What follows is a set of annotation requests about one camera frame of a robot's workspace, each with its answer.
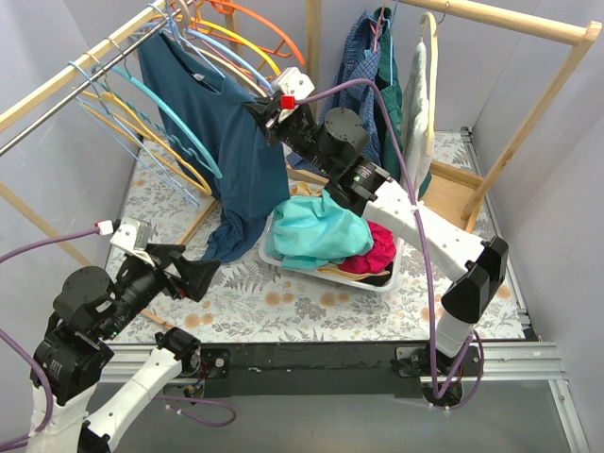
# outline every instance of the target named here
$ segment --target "plaid shirt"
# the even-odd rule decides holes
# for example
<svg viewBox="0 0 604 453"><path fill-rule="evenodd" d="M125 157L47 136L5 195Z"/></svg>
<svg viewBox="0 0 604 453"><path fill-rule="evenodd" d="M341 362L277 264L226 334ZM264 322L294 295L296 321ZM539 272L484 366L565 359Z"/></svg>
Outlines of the plaid shirt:
<svg viewBox="0 0 604 453"><path fill-rule="evenodd" d="M370 24L375 26L377 23L373 19L373 16L368 11L365 11L352 26L344 44L344 55L338 74L333 81L334 86L354 78L376 80L381 49L378 46L376 52L371 50L375 34ZM369 133L369 143L365 145L361 153L364 157L380 165L379 156L381 154L381 147L379 145L378 127L374 119L373 90L367 85L355 85L354 87L332 94L327 99L321 112L321 123L325 121L327 113L336 107L345 107L359 114L363 128ZM318 173L295 153L288 156L288 162L295 169Z"/></svg>

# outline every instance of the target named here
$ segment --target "white wall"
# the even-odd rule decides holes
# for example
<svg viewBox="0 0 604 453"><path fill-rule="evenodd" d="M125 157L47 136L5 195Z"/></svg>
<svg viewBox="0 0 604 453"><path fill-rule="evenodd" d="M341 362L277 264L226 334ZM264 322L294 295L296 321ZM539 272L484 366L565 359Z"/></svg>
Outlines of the white wall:
<svg viewBox="0 0 604 453"><path fill-rule="evenodd" d="M0 0L0 9L0 41L9 43L0 47L0 111L4 111L88 45L61 0ZM49 105L0 134L0 143ZM131 166L132 159L72 105L0 159L0 180L57 231L67 233L118 215ZM4 199L0 199L0 219L0 254L45 237ZM109 249L108 241L98 237L74 245L101 265ZM0 266L0 325L27 351L33 353L41 342L53 300L77 267L57 246ZM27 366L4 344L0 344L0 362L0 440L4 441L29 429L31 387Z"/></svg>
<svg viewBox="0 0 604 453"><path fill-rule="evenodd" d="M576 25L604 20L597 0L542 0L536 13ZM489 168L568 48L523 38L478 118ZM604 36L497 181L491 195L530 318L557 343L592 451L604 450Z"/></svg>
<svg viewBox="0 0 604 453"><path fill-rule="evenodd" d="M90 45L106 37L147 3L149 0L65 0ZM238 3L257 11L282 28L306 55L304 0L279 1L278 8L271 0L240 0ZM539 0L484 0L483 3L532 13ZM324 90L331 85L350 27L366 8L373 11L381 5L382 0L323 0L319 89ZM213 11L210 5L202 7L202 11L204 18L219 25L224 24L224 18ZM401 4L396 13L395 58L403 87L409 76L413 49L419 42L419 19L423 12L423 9ZM437 20L442 17L440 13L435 13L435 16ZM242 15L239 23L241 34L252 42L266 47L278 44L276 34L256 21ZM439 35L440 77L436 128L459 130L462 126L473 126L520 35L452 16L445 19ZM243 55L250 61L260 62L258 56L251 51L246 51ZM277 59L277 64L286 67L291 65L291 61Z"/></svg>

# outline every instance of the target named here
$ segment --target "red cloth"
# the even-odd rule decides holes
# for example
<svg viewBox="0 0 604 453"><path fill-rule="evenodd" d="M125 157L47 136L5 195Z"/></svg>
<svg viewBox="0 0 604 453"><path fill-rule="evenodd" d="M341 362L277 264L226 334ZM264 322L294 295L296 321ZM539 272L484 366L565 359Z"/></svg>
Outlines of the red cloth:
<svg viewBox="0 0 604 453"><path fill-rule="evenodd" d="M353 274L378 274L390 264L396 255L393 233L381 225L367 222L374 246L364 255L349 257L338 267Z"/></svg>

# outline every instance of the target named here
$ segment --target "floral tablecloth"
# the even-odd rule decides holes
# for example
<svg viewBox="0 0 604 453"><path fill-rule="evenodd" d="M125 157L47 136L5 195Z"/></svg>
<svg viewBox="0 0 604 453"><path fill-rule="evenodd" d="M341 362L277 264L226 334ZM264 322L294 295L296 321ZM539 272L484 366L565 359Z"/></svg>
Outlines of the floral tablecloth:
<svg viewBox="0 0 604 453"><path fill-rule="evenodd" d="M458 133L436 134L435 158L472 170ZM142 161L155 168L144 153ZM191 193L198 193L186 181L183 185ZM152 242L175 243L199 208L138 164L125 210L126 215L153 224ZM209 234L219 222L220 209L216 209L189 242L187 258L196 259L203 253ZM474 232L485 239L495 234L484 209ZM122 254L112 251L110 256L108 270L114 276ZM409 245L404 246L395 278L393 289L384 294L357 290L268 265L260 259L256 245L241 259L220 267L200 303L173 301L160 295L149 309L204 343L425 340L426 272L422 255ZM438 270L434 278L436 299L440 301L450 281ZM506 280L482 317L479 334L489 339L524 338L516 300ZM442 312L437 303L437 316ZM153 343L158 330L159 325L140 315L115 342Z"/></svg>

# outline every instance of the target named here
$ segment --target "wooden frame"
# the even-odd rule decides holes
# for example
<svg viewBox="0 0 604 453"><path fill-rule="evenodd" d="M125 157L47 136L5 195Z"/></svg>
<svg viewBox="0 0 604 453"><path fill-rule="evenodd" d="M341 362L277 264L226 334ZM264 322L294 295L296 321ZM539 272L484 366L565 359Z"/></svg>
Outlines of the wooden frame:
<svg viewBox="0 0 604 453"><path fill-rule="evenodd" d="M558 73L551 79L535 106L512 135L485 177L478 175L470 177L471 174L441 162L433 162L430 167L432 182L424 196L426 206L452 224L466 231L472 231L485 194L493 187L505 166L539 122L568 77L573 74L575 68L585 57L596 40L602 24L591 22L583 28L466 0L398 1L572 46ZM316 43L320 41L321 36L320 12L321 0L307 0L307 62L310 78L315 85L319 73L319 46ZM308 175L292 172L295 170L290 169L292 176L301 177L303 180L308 178Z"/></svg>

